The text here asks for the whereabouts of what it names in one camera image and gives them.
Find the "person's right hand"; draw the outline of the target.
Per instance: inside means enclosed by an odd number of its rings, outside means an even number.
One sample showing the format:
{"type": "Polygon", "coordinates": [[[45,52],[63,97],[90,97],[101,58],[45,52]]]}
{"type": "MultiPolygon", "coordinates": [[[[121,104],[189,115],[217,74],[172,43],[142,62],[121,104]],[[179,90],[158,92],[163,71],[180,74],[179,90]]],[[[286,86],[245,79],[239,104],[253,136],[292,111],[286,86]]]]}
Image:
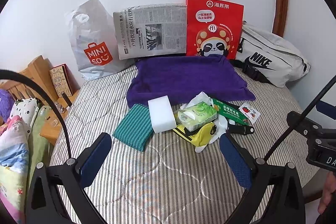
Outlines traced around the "person's right hand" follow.
{"type": "Polygon", "coordinates": [[[318,206],[318,212],[319,214],[322,214],[325,209],[327,208],[328,204],[330,203],[333,193],[336,190],[336,178],[332,172],[329,172],[327,174],[323,191],[322,191],[322,197],[319,202],[318,206]]]}

